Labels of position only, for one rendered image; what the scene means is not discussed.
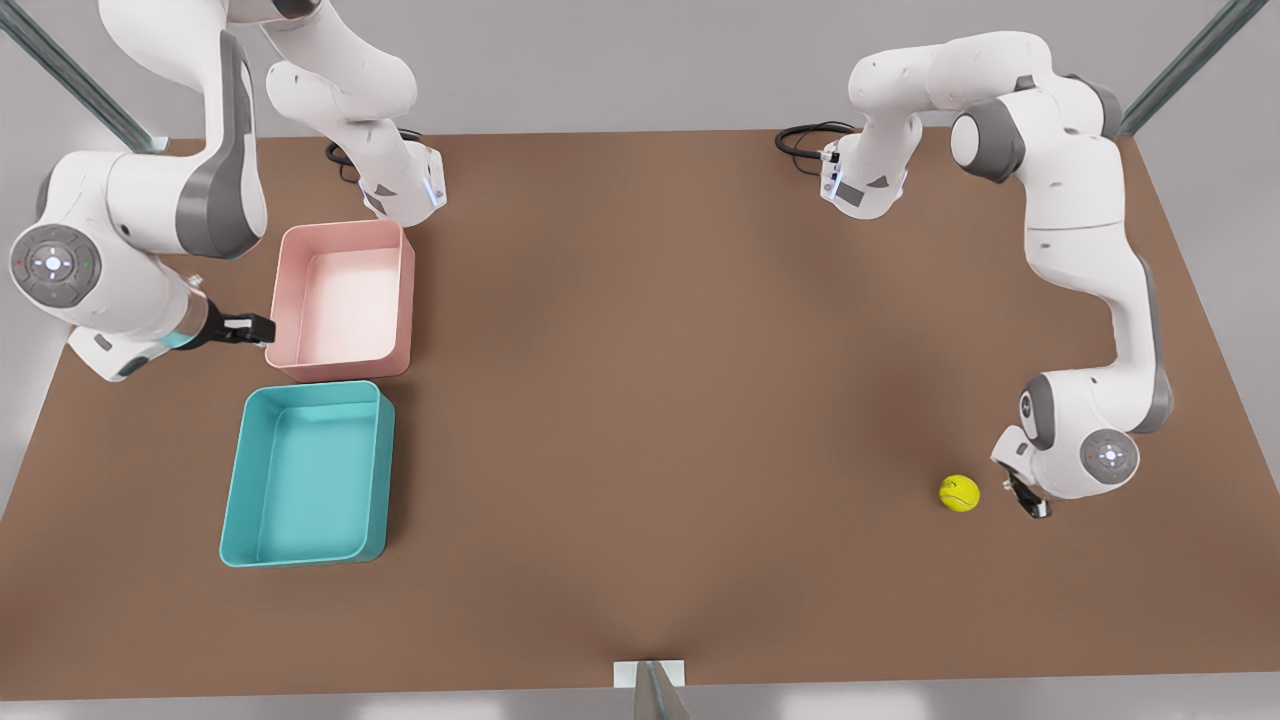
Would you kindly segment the pink rectangular tray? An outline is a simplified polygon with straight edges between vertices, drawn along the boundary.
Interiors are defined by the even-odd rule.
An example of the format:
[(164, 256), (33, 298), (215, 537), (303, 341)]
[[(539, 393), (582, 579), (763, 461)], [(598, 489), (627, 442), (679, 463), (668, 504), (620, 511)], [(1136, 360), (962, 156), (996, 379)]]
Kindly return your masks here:
[(300, 383), (401, 375), (411, 361), (416, 254), (390, 219), (282, 236), (268, 364)]

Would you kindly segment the teal rectangular tray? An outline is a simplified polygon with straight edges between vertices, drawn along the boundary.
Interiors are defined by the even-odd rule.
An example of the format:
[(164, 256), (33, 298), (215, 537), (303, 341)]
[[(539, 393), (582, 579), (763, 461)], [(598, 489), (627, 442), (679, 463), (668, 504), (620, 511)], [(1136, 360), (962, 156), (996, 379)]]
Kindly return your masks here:
[(264, 387), (239, 424), (219, 556), (228, 568), (378, 559), (396, 407), (371, 380)]

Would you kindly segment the silver frame post with foot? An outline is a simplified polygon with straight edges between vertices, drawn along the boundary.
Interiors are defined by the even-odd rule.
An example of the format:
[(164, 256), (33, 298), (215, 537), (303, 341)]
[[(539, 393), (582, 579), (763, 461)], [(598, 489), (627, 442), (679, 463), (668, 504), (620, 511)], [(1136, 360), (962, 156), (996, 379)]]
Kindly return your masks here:
[(684, 660), (616, 661), (613, 687), (634, 689), (634, 720), (691, 720), (678, 693), (686, 687)]

